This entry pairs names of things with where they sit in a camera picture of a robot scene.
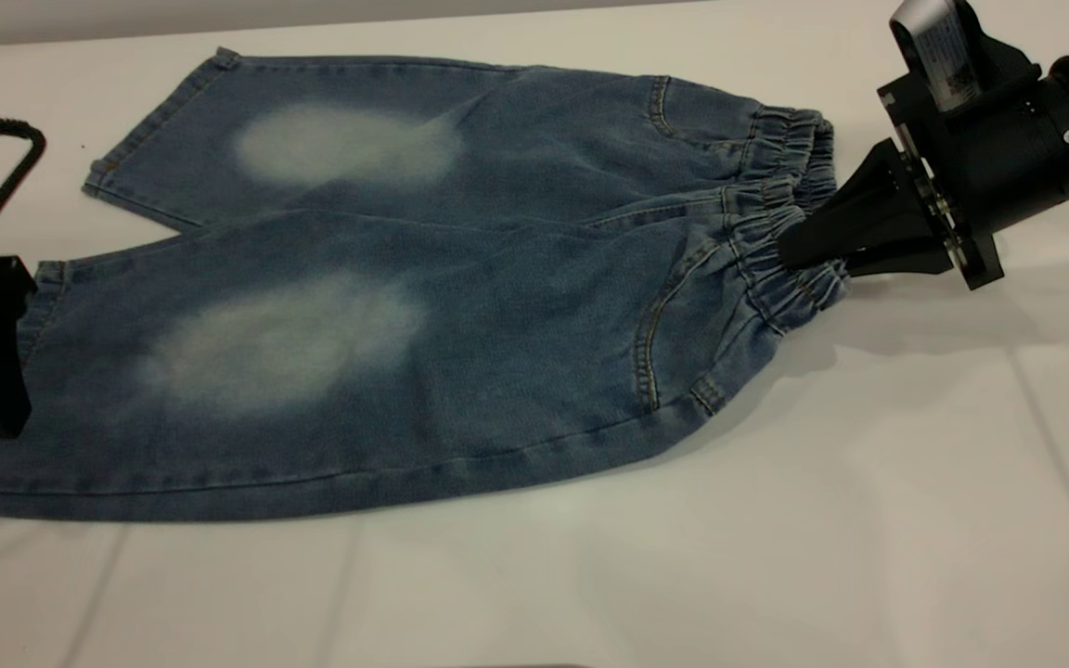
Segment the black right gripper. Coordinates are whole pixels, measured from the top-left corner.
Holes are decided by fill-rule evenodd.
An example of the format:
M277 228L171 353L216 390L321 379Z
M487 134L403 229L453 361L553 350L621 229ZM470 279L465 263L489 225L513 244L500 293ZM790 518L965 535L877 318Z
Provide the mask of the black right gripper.
M885 139L822 207L780 234L783 265L841 261L853 277L934 276L956 266L969 289L997 282L997 233L1069 201L1069 72L992 90L951 111L939 110L912 73L878 94L909 164L929 170L932 209L904 153ZM947 250L938 221L947 226Z

